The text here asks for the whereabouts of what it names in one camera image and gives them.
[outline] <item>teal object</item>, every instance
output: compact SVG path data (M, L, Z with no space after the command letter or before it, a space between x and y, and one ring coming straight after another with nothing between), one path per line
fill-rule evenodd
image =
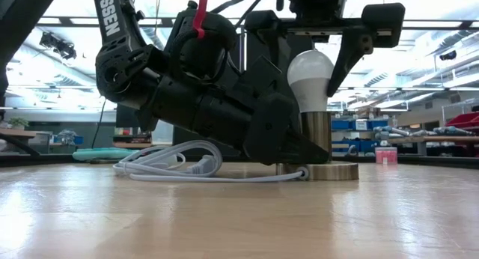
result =
M81 149L73 153L73 158L80 162L92 159L123 159L137 150L126 150L117 147L104 147L96 149Z

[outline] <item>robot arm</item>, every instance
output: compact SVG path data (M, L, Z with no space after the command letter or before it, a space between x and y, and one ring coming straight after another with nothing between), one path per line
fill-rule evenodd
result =
M330 34L343 34L328 88L331 96L375 43L397 45L404 15L402 5L373 6L364 9L362 19L342 20L336 16L341 0L317 0L329 4L323 5L323 10L311 0L290 0L298 17L289 22L279 20L272 11L248 13L245 27L268 45L272 62L257 59L227 89L217 81L228 51L235 46L236 27L223 16L206 13L201 25L204 37L198 39L193 28L197 8L190 4L178 14L166 47L159 50L146 45L141 37L138 21L143 15L135 11L132 0L94 1L103 39L96 60L97 87L102 95L138 109L143 130L153 130L161 119L230 145L267 165L319 164L329 158L326 150L291 127L295 102L276 88L282 80L274 65L280 41L287 34L322 40ZM393 11L393 17L374 15L386 8Z

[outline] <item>white light bulb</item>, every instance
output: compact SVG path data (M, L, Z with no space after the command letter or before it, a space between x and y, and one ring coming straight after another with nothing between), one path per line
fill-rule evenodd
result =
M297 55L287 70L287 81L298 101L300 112L325 112L328 106L326 89L334 64L317 50Z

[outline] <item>round metal base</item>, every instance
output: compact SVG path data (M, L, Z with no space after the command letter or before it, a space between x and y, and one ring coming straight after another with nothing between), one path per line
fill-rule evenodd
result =
M308 169L305 180L358 180L358 164L351 162L331 162L323 165L276 164L276 174L294 173L300 167Z

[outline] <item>ceiling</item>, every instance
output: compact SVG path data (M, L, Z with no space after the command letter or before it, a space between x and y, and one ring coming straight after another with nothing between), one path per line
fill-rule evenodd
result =
M209 0L212 9L227 0ZM222 15L238 18L254 0L246 0L230 7ZM158 17L175 17L186 7L188 0L160 0ZM464 20L479 19L479 0L347 0L344 17L361 16L366 4L401 2L406 7L408 27L458 26ZM156 0L135 0L137 10L147 17L156 16ZM263 0L256 10L273 9L275 0ZM285 9L277 14L294 17ZM45 17L95 17L93 0L54 0ZM431 22L423 20L448 20ZM47 22L52 18L43 18ZM75 45L78 57L62 61L58 54L39 45L43 32L51 32ZM142 31L147 43L164 45L170 28L159 28L156 36ZM329 43L316 48L335 62L341 36L331 37ZM23 107L69 107L72 109L100 109L103 98L95 88L96 54L102 46L98 28L92 27L36 27L22 48L9 63L10 97L21 98ZM456 50L454 60L441 61L439 56ZM405 30L399 46L393 49L375 49L357 63L336 95L329 100L330 109L360 109L379 106L384 109L407 109L410 104L434 98L444 88L479 87L479 35L473 31L417 31ZM115 104L108 102L107 110Z

